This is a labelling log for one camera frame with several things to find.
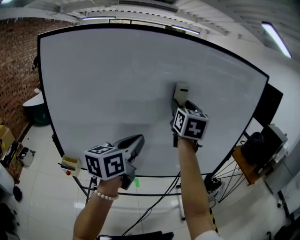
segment forearm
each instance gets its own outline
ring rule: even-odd
[[[209,211],[208,195],[201,176],[198,161],[190,140],[178,141],[181,194],[186,218]]]
[[[107,196],[116,196],[120,185],[120,178],[115,178],[100,182],[97,190]],[[112,203],[93,193],[75,221],[73,240],[95,240],[104,225]]]

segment ceiling light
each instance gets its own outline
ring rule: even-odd
[[[200,34],[199,32],[196,32],[196,31],[193,31],[193,30],[190,30],[190,29],[186,29],[186,28],[177,27],[177,26],[172,26],[172,28],[177,28],[177,29],[184,30],[184,31],[187,31],[187,32],[192,32],[194,34]]]
[[[278,47],[280,48],[280,50],[283,52],[283,54],[288,57],[291,58],[291,54],[289,52],[289,50],[287,49],[284,41],[282,40],[281,36],[279,35],[279,33],[276,31],[276,29],[274,28],[274,26],[270,23],[270,22],[262,22],[262,27],[269,33],[269,35],[273,38],[273,40],[275,41],[275,43],[278,45]]]
[[[116,17],[85,17],[82,20],[94,20],[94,19],[116,19]]]
[[[2,0],[1,4],[10,3],[12,0]]]

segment yellow striped pole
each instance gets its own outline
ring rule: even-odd
[[[215,228],[216,233],[218,234],[218,236],[220,236],[220,234],[218,233],[218,229],[217,229],[215,217],[214,217],[214,214],[212,213],[211,208],[210,208],[210,217],[211,217],[211,220],[212,220],[212,223],[213,223],[213,225],[214,225],[214,228]]]

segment pen holder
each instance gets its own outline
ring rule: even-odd
[[[78,177],[81,170],[81,163],[79,159],[71,158],[64,155],[62,157],[60,167],[66,173],[66,175]]]

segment pearl bracelet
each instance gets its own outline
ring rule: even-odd
[[[98,197],[101,197],[105,200],[110,200],[110,201],[114,201],[114,200],[117,200],[119,198],[119,194],[117,194],[115,197],[109,197],[109,196],[106,196],[104,194],[101,194],[98,190],[95,190],[94,193],[98,196]]]

